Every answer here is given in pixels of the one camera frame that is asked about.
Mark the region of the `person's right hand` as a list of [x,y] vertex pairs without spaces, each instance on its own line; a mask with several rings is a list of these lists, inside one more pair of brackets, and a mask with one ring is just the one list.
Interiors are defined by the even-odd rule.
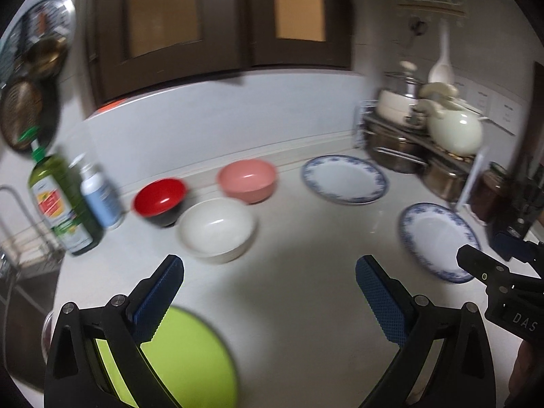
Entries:
[[527,381],[535,374],[537,367],[543,362],[543,352],[532,347],[523,340],[514,361],[514,367],[508,382],[509,397],[513,399],[526,386]]

